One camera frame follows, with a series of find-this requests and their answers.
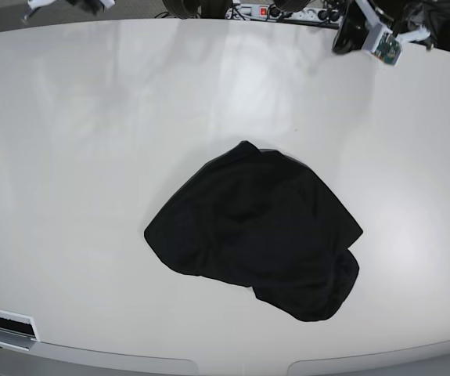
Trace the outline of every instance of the white table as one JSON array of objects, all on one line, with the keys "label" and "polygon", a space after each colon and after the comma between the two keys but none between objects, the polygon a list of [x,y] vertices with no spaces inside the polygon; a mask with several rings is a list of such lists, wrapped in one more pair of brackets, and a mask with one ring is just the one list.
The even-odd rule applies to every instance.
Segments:
[{"label": "white table", "polygon": [[[126,20],[0,34],[0,309],[43,342],[281,375],[450,339],[450,53],[386,67],[334,32]],[[247,139],[303,161],[364,229],[332,319],[163,265],[142,231]]]}]

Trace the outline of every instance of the white object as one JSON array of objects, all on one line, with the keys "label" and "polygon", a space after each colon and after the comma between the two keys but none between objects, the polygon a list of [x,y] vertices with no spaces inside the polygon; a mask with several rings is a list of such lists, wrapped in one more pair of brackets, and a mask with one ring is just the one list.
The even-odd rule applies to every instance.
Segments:
[{"label": "white object", "polygon": [[383,24],[376,12],[374,12],[372,6],[369,4],[368,0],[355,0],[355,2],[357,3],[362,13],[364,13],[364,16],[367,19],[367,22],[369,22],[369,26],[371,29],[378,24]]},{"label": "white object", "polygon": [[407,33],[402,33],[397,35],[396,39],[400,43],[409,43],[409,42],[420,42],[430,37],[430,31],[421,26],[414,31],[409,31]]},{"label": "white object", "polygon": [[[450,53],[406,44],[389,69],[334,56],[334,35],[220,20],[0,33],[0,309],[31,314],[43,342],[205,375],[450,340]],[[177,274],[143,239],[243,139],[306,163],[364,229],[328,321]]]},{"label": "white object", "polygon": [[30,9],[41,8],[42,6],[51,5],[53,2],[57,0],[27,0],[28,6]]},{"label": "white object", "polygon": [[115,5],[115,0],[100,0],[101,3],[105,6],[106,9],[110,9]]}]

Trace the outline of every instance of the black cloth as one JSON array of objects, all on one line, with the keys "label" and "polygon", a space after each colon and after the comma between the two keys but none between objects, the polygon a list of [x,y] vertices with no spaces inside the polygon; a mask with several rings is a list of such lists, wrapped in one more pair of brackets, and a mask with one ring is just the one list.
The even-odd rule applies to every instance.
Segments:
[{"label": "black cloth", "polygon": [[329,319],[350,293],[362,229],[307,166],[241,142],[201,168],[145,230],[175,272],[250,287],[301,321]]}]

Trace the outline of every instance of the circuit board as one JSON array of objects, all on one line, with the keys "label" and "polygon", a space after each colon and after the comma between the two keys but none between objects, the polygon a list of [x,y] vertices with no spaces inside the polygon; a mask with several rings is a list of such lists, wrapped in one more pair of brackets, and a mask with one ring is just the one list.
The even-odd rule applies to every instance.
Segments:
[{"label": "circuit board", "polygon": [[402,51],[400,43],[392,34],[383,34],[373,55],[385,64],[395,65]]}]

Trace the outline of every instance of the gray floor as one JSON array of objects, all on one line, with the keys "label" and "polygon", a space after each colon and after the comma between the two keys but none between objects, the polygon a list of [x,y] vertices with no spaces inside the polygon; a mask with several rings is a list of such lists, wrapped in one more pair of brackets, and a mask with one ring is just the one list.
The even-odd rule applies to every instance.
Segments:
[{"label": "gray floor", "polygon": [[[160,376],[88,367],[0,348],[0,376]],[[450,354],[428,360],[334,376],[450,376]]]},{"label": "gray floor", "polygon": [[0,376],[160,376],[60,362],[0,348]]}]

